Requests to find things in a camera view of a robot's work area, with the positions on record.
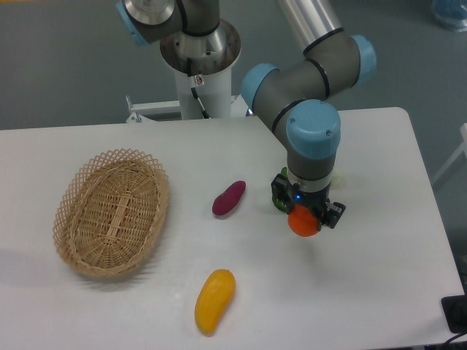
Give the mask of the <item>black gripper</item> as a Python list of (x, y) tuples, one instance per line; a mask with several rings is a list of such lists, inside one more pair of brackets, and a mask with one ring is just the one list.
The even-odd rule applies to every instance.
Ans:
[(319, 229), (334, 229), (346, 210), (343, 203), (329, 200), (331, 183), (316, 192), (306, 192), (291, 184), (283, 174), (277, 174), (271, 183), (272, 203), (280, 211), (290, 214), (296, 205), (307, 208), (318, 220)]

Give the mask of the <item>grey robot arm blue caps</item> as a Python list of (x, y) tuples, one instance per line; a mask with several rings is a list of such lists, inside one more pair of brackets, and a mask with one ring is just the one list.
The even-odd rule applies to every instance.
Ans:
[[(241, 52), (237, 30), (218, 1), (119, 1), (117, 11), (135, 44), (158, 43), (174, 72), (185, 120), (231, 116), (231, 69)], [(328, 99), (375, 71), (373, 45), (345, 33), (327, 1), (281, 1), (304, 59), (281, 70), (250, 69), (241, 96), (287, 152), (287, 172), (275, 176), (272, 199), (302, 237), (334, 228), (344, 213), (329, 198), (341, 139), (339, 113)]]

